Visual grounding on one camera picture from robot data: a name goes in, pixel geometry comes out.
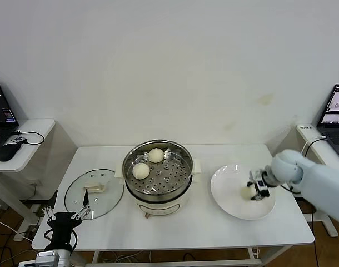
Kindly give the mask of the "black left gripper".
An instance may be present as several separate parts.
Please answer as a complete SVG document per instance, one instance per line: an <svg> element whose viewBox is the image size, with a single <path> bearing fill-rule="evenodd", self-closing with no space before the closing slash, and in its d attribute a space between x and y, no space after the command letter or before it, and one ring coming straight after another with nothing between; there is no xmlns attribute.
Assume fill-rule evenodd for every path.
<svg viewBox="0 0 339 267"><path fill-rule="evenodd" d="M50 227L46 234L52 232L50 243L47 247L76 247L78 236L74 228L78 227L91 212L89 205L88 190L85 190L82 207L78 212L57 212L53 209L56 204L58 190L49 199L47 205L42 209Z"/></svg>

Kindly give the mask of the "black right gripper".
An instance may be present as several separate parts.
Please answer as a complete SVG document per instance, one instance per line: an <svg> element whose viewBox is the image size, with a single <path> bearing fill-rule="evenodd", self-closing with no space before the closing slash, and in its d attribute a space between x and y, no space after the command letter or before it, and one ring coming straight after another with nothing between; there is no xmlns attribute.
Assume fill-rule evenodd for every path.
<svg viewBox="0 0 339 267"><path fill-rule="evenodd" d="M254 184L257 184L259 187L272 187L273 183L270 182L270 177L267 173L267 171L265 170L251 170L249 172L249 178L248 178L248 182L247 182L247 187L250 187ZM253 201L261 201L263 199L263 197L261 195L255 195L253 197L250 198L250 200Z"/></svg>

